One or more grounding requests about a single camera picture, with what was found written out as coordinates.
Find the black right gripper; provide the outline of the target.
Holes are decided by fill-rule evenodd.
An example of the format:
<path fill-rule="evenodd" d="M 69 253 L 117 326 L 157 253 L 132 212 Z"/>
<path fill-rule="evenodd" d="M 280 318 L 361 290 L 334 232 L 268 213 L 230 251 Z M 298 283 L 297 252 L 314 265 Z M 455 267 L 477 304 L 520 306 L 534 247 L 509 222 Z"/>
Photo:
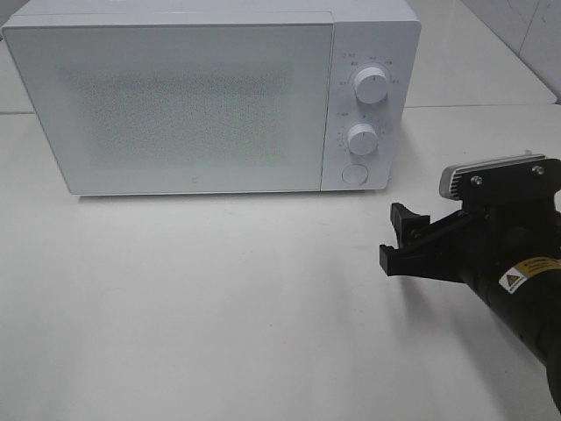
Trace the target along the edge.
<path fill-rule="evenodd" d="M 559 289 L 556 192 L 464 193 L 458 212 L 430 223 L 392 203 L 397 247 L 380 246 L 388 276 L 463 283 L 472 289 Z"/>

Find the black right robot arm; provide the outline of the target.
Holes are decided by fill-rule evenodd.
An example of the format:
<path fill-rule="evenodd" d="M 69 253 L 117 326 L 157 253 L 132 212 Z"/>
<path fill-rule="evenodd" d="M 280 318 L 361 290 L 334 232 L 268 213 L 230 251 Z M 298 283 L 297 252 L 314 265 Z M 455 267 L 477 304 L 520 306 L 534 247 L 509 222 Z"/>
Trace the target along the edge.
<path fill-rule="evenodd" d="M 535 355 L 560 402 L 560 214 L 553 196 L 462 206 L 431 221 L 401 203 L 396 247 L 380 246 L 388 276 L 461 283 Z"/>

